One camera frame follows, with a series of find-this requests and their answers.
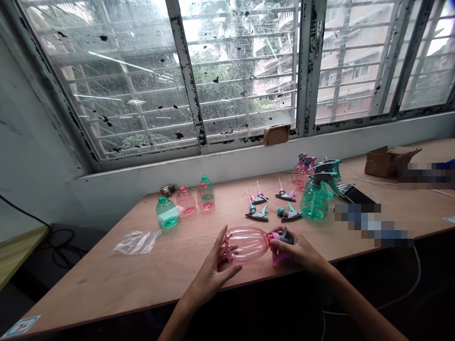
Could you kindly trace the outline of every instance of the sticker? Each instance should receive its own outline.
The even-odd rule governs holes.
[[[16,322],[16,324],[13,325],[5,334],[3,334],[3,336],[1,338],[4,339],[4,338],[10,337],[10,336],[25,333],[32,327],[32,325],[35,324],[35,322],[40,317],[41,317],[41,315],[32,316],[32,317],[28,317],[26,319],[22,319],[22,320]]]
[[[449,222],[451,222],[451,223],[455,223],[455,215],[453,215],[453,216],[451,216],[451,217],[445,217],[445,218],[443,218],[443,219],[444,219],[444,220],[447,220],[447,221],[449,221]]]

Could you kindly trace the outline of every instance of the cardboard piece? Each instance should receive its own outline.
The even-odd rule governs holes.
[[[417,147],[384,146],[366,155],[365,174],[390,178],[406,167],[412,157],[422,149]]]
[[[287,142],[291,125],[271,126],[264,131],[264,144],[272,145]]]

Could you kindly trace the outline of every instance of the black cable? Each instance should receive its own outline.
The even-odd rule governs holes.
[[[22,208],[20,207],[17,207],[15,204],[11,203],[9,200],[7,200],[3,195],[0,194],[0,198],[6,202],[8,205],[10,205],[11,207],[15,208],[16,210],[18,210],[19,212],[29,216],[30,218],[33,218],[37,221],[39,221],[40,223],[44,224],[45,226],[47,226],[47,228],[49,229],[49,234],[47,235],[46,239],[35,249],[35,251],[42,251],[42,250],[49,250],[49,249],[52,249],[52,254],[51,254],[51,257],[52,257],[52,261],[54,262],[54,264],[56,266],[58,266],[59,268],[63,268],[63,269],[66,269],[66,270],[70,270],[71,268],[73,268],[73,266],[76,265],[76,263],[73,263],[71,261],[68,260],[68,258],[63,254],[62,250],[65,250],[65,251],[69,251],[69,252],[73,252],[75,254],[77,254],[79,256],[79,260],[81,260],[86,254],[87,254],[87,250],[83,250],[83,249],[80,249],[76,246],[73,246],[73,245],[70,245],[70,242],[73,240],[73,238],[75,237],[76,233],[71,230],[71,229],[67,229],[67,228],[63,228],[63,229],[59,229],[59,230],[55,230],[53,231],[52,230],[52,227],[50,224],[44,222],[43,220],[39,219],[38,217],[35,217],[34,215],[24,211]],[[69,231],[71,233],[71,236],[64,242],[62,242],[61,244],[59,245],[53,245],[51,243],[51,238],[54,234],[58,233],[58,232],[62,232],[62,231]],[[58,260],[57,256],[59,256],[62,260],[63,260],[63,264]]]

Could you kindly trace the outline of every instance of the window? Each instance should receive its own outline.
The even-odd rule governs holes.
[[[326,12],[326,23],[335,19],[337,17],[337,10],[338,8],[332,7],[328,8]]]
[[[371,61],[370,58],[362,58],[362,59],[356,60],[355,62],[350,63],[350,65],[362,65],[362,66],[357,66],[354,68],[354,70],[352,72],[352,79],[366,76],[368,74],[368,70],[369,70],[370,66],[363,65],[363,64],[369,64],[370,61]]]
[[[303,5],[312,8],[305,18]],[[146,163],[260,144],[272,125],[305,137],[448,111],[455,101],[449,1],[14,0],[5,8],[100,170],[137,155]],[[324,16],[337,22],[315,38],[305,28]]]
[[[329,72],[321,73],[321,76],[319,78],[319,87],[328,86],[329,78],[330,78],[330,73]]]

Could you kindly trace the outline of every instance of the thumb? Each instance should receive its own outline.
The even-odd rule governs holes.
[[[241,269],[242,269],[242,266],[237,264],[237,265],[233,265],[233,266],[227,268],[226,270],[220,272],[219,274],[221,277],[222,285],[224,283],[226,283],[228,280],[230,280],[231,278],[233,278]]]
[[[280,250],[288,254],[293,254],[292,245],[289,245],[288,243],[282,242],[278,239],[272,239],[270,241],[270,245],[272,245],[275,250]]]

